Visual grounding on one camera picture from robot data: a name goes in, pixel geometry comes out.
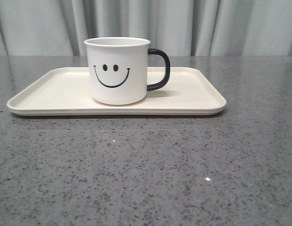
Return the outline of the white smiley mug black handle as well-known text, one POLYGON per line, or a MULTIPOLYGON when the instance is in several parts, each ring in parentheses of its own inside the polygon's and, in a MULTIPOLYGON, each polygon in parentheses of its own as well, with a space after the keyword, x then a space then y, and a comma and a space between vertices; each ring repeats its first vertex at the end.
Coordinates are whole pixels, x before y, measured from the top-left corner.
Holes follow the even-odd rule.
POLYGON ((170 78, 167 54, 149 48, 150 41, 132 37, 101 37, 84 41, 87 49, 92 97, 107 105, 128 105, 161 89, 170 78), (162 80, 147 83, 148 56, 161 56, 165 62, 162 80))

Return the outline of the cream rectangular plastic tray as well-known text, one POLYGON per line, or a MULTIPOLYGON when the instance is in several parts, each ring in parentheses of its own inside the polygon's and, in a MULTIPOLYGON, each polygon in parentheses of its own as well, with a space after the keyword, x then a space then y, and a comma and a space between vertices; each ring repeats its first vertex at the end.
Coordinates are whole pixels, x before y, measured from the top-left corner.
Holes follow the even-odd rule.
POLYGON ((162 89, 130 105, 104 105, 90 94, 87 67, 64 67, 49 71, 7 102, 21 116, 68 115, 213 115, 226 99, 197 69, 173 67, 162 89))

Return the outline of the grey-white pleated curtain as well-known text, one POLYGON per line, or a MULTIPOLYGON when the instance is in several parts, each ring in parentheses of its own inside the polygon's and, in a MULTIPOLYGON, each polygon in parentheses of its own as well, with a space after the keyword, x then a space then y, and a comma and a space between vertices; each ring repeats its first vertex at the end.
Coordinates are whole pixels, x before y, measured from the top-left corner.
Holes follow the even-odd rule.
POLYGON ((170 56, 292 56, 292 0, 0 0, 0 56, 85 56, 95 37, 170 56))

